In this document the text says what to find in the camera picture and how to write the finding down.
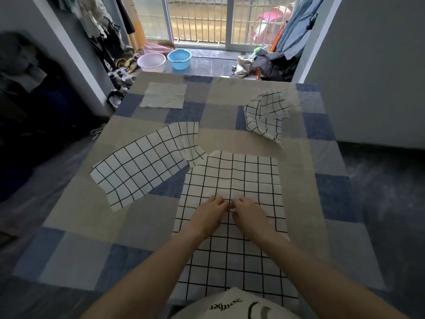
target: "checkered tablecloth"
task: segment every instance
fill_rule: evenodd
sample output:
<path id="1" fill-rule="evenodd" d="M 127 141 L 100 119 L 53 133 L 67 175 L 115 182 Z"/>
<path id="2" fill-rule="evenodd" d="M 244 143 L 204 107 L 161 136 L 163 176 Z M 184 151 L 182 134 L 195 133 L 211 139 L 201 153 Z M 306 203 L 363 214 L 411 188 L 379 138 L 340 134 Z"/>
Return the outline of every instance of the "checkered tablecloth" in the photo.
<path id="1" fill-rule="evenodd" d="M 149 82 L 186 83 L 183 109 L 139 107 Z M 270 89 L 289 91 L 283 147 L 246 130 L 244 105 Z M 169 240 L 187 168 L 117 212 L 89 172 L 115 150 L 169 123 L 185 121 L 199 122 L 199 145 L 208 153 L 276 158 L 291 241 L 337 264 L 375 293 L 385 293 L 315 86 L 159 73 L 139 75 L 13 274 L 33 282 L 106 291 Z"/>

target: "white grid-patterned fabric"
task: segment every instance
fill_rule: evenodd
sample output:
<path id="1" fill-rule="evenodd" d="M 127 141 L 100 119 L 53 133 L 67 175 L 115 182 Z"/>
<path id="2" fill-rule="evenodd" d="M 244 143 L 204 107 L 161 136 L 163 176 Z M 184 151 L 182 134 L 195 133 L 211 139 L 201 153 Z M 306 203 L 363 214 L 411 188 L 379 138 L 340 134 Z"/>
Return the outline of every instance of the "white grid-patterned fabric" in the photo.
<path id="1" fill-rule="evenodd" d="M 93 166 L 93 180 L 113 211 L 143 197 L 183 167 L 207 156 L 198 145 L 198 122 L 172 123 L 113 152 Z"/>
<path id="2" fill-rule="evenodd" d="M 269 223 L 289 239 L 275 158 L 215 151 L 186 174 L 184 183 L 174 233 L 209 197 L 231 200 L 245 196 L 259 203 Z M 276 264 L 243 236 L 230 213 L 226 213 L 218 230 L 190 258 L 176 290 L 183 292 L 187 300 L 197 300 L 232 287 L 280 305 L 298 297 Z"/>
<path id="3" fill-rule="evenodd" d="M 288 110 L 285 91 L 263 92 L 244 107 L 247 130 L 281 144 L 280 122 L 282 118 L 288 117 Z"/>

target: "white cord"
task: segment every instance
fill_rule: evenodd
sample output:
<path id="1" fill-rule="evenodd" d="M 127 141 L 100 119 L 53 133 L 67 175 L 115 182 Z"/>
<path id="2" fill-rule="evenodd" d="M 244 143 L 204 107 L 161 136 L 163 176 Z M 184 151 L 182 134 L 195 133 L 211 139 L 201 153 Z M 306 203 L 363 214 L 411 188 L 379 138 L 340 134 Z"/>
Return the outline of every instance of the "white cord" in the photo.
<path id="1" fill-rule="evenodd" d="M 101 134 L 101 133 L 102 133 L 103 128 L 105 127 L 105 125 L 106 125 L 106 123 L 103 123 L 103 124 L 102 124 L 102 126 L 101 126 L 100 128 L 97 128 L 97 129 L 94 129 L 94 130 L 91 130 L 91 131 L 90 131 L 90 134 L 91 134 L 91 135 L 94 135 L 93 140 L 95 140 L 95 139 L 99 136 L 99 134 Z"/>

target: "person's left hand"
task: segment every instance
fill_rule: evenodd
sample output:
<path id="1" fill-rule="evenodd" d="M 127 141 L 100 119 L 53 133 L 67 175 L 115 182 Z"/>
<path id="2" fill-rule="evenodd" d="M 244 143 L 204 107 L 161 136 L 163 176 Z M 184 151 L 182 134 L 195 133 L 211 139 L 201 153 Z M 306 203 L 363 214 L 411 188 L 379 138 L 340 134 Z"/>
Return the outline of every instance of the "person's left hand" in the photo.
<path id="1" fill-rule="evenodd" d="M 203 240 L 207 239 L 220 226 L 223 214 L 229 211 L 229 203 L 223 197 L 212 196 L 195 210 L 187 230 L 193 230 Z"/>

